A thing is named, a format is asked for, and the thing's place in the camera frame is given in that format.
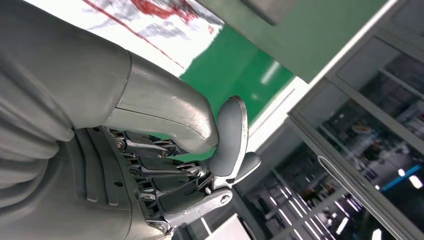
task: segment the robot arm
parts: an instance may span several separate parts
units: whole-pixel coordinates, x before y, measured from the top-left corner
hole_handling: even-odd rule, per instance
[[[0,2],[0,32],[0,239],[169,238],[260,164],[239,97],[216,126],[177,77],[22,1]]]

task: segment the screw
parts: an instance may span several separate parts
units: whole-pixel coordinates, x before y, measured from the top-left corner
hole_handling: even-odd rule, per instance
[[[159,158],[164,159],[168,157],[168,151],[161,151],[158,155]]]
[[[118,151],[122,151],[124,144],[121,141],[118,141],[116,142],[116,147],[118,148]]]
[[[221,204],[226,204],[230,200],[230,196],[224,195],[221,198]]]

